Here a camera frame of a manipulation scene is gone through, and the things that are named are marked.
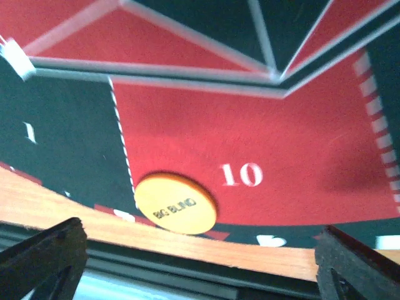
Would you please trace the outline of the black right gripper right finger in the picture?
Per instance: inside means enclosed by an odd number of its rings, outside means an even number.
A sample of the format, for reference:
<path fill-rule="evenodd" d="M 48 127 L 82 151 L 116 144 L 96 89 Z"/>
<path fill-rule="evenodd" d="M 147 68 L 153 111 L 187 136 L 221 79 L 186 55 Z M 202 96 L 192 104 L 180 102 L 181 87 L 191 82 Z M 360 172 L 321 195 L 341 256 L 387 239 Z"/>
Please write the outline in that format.
<path fill-rule="evenodd" d="M 399 299 L 399 264 L 328 225 L 315 248 L 322 299 Z"/>

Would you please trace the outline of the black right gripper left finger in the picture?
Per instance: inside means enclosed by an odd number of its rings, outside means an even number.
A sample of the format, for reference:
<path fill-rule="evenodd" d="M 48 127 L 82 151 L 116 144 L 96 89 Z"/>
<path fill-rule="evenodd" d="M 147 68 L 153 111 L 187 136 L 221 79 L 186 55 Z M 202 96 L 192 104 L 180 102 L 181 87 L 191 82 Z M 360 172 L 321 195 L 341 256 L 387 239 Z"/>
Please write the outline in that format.
<path fill-rule="evenodd" d="M 72 299 L 87 260 L 83 224 L 69 218 L 1 252 L 1 299 Z"/>

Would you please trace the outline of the orange big blind button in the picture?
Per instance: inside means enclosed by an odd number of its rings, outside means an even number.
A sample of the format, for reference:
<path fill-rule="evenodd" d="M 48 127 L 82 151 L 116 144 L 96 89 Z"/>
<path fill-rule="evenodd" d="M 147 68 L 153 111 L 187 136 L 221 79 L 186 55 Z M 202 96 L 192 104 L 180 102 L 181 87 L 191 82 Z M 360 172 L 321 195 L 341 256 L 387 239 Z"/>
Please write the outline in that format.
<path fill-rule="evenodd" d="M 217 204 L 210 192 L 180 174 L 148 174 L 136 186 L 134 197 L 150 221 L 174 233 L 202 234 L 217 221 Z"/>

